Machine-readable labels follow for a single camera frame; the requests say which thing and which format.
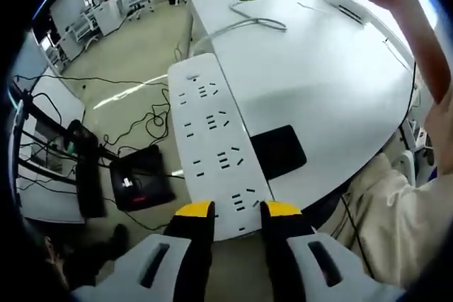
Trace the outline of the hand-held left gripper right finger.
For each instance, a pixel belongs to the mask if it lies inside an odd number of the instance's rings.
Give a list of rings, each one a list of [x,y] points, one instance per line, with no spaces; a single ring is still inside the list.
[[[400,301],[403,290],[366,274],[362,260],[284,202],[260,203],[275,301]]]

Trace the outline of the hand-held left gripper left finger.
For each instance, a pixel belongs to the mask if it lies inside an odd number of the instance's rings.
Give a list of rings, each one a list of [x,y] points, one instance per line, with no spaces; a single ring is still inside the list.
[[[212,264],[215,204],[186,204],[163,233],[114,261],[113,273],[71,293],[73,301],[203,301]]]

